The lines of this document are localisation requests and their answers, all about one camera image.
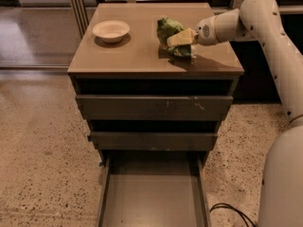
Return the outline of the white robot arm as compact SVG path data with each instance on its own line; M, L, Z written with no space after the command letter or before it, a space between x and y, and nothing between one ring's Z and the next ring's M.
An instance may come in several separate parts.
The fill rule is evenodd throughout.
M269 149L258 227L303 227L303 56L288 37L276 0L243 0L167 39L169 46L259 42L290 128Z

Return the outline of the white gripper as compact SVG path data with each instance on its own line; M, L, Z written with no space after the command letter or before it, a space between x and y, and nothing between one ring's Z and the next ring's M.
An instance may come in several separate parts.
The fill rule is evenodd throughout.
M168 46L180 46L197 43L204 46L215 45L219 41L215 32L215 16L201 20L197 26L196 31L187 28L173 36L168 37Z

